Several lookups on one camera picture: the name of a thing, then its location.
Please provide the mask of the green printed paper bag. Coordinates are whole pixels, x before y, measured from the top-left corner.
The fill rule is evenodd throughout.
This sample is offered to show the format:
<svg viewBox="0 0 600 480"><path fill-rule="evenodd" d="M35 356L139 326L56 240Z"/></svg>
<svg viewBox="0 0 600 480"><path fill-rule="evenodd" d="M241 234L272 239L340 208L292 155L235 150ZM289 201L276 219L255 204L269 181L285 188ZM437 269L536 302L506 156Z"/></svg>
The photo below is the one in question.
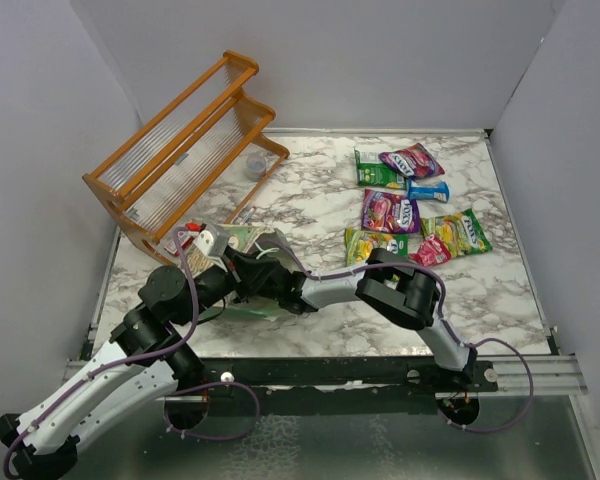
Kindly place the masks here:
<svg viewBox="0 0 600 480"><path fill-rule="evenodd" d="M220 230L220 233L228 238L228 245L240 253L259 253L261 250L276 248L277 244L291 247L285 235L273 227L215 224L212 227ZM188 251L187 261L193 277L199 276L213 265L213 262L200 252L196 244ZM274 321L287 316L287 313L272 300L250 300L248 303L238 304L233 302L234 297L234 294L228 297L230 305L227 316L230 318Z"/></svg>

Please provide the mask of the purple berries candy bag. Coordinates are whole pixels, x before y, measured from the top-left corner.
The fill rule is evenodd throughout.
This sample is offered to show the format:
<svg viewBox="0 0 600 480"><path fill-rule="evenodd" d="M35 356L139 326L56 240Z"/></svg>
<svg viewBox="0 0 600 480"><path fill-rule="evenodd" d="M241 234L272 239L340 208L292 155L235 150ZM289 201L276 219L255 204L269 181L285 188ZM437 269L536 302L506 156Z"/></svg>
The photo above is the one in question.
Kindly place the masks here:
<svg viewBox="0 0 600 480"><path fill-rule="evenodd" d="M416 200L406 195L366 189L363 197L361 228L389 234L420 232L420 212Z"/></svg>

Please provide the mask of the red snack packet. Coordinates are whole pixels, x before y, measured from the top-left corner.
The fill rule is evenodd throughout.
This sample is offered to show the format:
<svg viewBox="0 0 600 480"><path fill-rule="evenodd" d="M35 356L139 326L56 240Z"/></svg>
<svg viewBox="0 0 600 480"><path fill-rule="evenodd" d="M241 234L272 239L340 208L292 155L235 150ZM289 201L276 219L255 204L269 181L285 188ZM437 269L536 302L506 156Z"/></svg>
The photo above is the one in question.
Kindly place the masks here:
<svg viewBox="0 0 600 480"><path fill-rule="evenodd" d="M452 255L444 242L434 233L427 235L415 253L408 258L425 267L441 265L451 260Z"/></svg>

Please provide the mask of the purple pink candy bag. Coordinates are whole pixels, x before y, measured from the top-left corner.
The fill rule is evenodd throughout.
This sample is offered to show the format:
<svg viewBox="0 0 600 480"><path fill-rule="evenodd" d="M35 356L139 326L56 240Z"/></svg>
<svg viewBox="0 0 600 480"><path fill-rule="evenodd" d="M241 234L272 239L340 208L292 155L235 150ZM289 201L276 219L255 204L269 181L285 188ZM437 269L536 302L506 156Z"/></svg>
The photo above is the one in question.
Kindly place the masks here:
<svg viewBox="0 0 600 480"><path fill-rule="evenodd" d="M411 179L427 179L445 174L444 168L421 144L378 154L379 160L397 174Z"/></svg>

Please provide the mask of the blue white snack packet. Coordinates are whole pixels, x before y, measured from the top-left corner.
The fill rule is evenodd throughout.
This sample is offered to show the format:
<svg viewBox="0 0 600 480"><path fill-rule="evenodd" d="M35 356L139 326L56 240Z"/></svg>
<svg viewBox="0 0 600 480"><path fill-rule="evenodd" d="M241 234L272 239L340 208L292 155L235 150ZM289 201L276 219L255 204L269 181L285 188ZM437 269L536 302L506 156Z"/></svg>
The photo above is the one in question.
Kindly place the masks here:
<svg viewBox="0 0 600 480"><path fill-rule="evenodd" d="M441 203L447 203L451 194L447 183L444 181L433 185L418 185L412 180L409 180L407 197L409 200L435 200Z"/></svg>

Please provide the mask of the green lemon snack packet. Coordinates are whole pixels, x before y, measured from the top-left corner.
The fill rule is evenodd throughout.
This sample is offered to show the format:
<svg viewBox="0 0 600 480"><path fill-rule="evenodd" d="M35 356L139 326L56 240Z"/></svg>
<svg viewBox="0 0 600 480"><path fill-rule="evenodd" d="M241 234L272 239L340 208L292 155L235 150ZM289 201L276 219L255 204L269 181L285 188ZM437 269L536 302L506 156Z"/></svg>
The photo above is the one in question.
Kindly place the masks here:
<svg viewBox="0 0 600 480"><path fill-rule="evenodd" d="M447 247L452 258L490 252L487 239L472 208L450 215L420 219L424 236L434 234Z"/></svg>

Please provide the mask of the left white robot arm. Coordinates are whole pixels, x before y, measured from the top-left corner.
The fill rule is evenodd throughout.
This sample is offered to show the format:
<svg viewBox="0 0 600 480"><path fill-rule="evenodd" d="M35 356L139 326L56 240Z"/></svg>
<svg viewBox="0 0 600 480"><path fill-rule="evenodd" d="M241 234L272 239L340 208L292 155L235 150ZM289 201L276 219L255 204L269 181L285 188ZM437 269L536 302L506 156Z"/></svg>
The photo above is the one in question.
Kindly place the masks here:
<svg viewBox="0 0 600 480"><path fill-rule="evenodd" d="M280 302L296 278L271 256L227 249L221 261L198 275L175 266L154 270L139 305L81 370L38 406L0 417L6 478L60 479L90 441L137 407L219 387L177 326L196 328L202 312L231 294Z"/></svg>

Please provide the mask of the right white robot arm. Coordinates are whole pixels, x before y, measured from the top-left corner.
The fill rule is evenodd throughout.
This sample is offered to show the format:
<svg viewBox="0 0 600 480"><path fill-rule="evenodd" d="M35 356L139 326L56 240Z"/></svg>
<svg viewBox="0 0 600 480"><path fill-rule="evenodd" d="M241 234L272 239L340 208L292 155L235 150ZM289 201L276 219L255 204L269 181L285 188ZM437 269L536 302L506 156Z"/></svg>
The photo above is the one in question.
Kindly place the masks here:
<svg viewBox="0 0 600 480"><path fill-rule="evenodd" d="M446 287L441 278L385 249L374 249L364 263L325 273L284 270L272 298L295 314L362 301L391 324L417 333L447 389L461 391L475 379L476 349L443 317Z"/></svg>

